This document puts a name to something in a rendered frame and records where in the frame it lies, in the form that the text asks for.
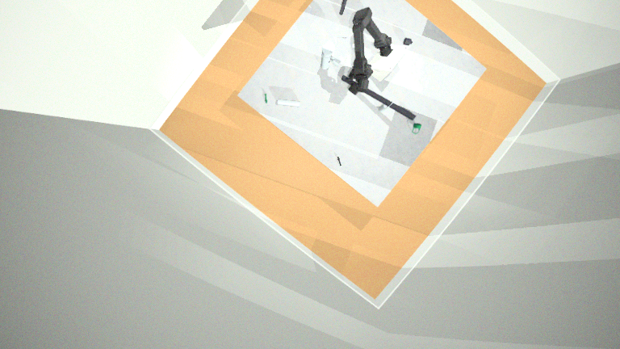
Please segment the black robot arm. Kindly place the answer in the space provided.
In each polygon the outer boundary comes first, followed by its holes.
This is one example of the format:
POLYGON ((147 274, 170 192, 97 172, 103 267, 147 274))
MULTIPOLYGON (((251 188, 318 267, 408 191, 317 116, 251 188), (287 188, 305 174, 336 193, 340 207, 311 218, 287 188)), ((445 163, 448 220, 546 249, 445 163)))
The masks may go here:
POLYGON ((387 57, 392 51, 392 38, 385 33, 381 33, 376 24, 371 19, 372 12, 369 7, 356 11, 353 18, 352 32, 354 34, 354 54, 353 69, 350 72, 349 79, 357 82, 359 80, 358 92, 366 93, 371 76, 371 64, 367 64, 364 54, 364 36, 363 32, 366 28, 375 40, 374 46, 380 49, 380 56, 387 57))

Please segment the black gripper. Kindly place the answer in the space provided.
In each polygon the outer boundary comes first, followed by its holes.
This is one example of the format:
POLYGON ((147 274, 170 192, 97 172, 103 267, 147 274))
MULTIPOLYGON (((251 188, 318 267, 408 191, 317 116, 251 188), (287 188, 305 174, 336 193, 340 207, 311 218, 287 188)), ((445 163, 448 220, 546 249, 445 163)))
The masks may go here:
MULTIPOLYGON (((373 70, 371 70, 371 74, 373 74, 373 70)), ((358 85, 359 85, 359 80, 358 80, 358 85)), ((356 95, 358 93, 358 85, 355 86, 352 84, 352 86, 349 88, 349 91, 351 91, 354 95, 356 95)))

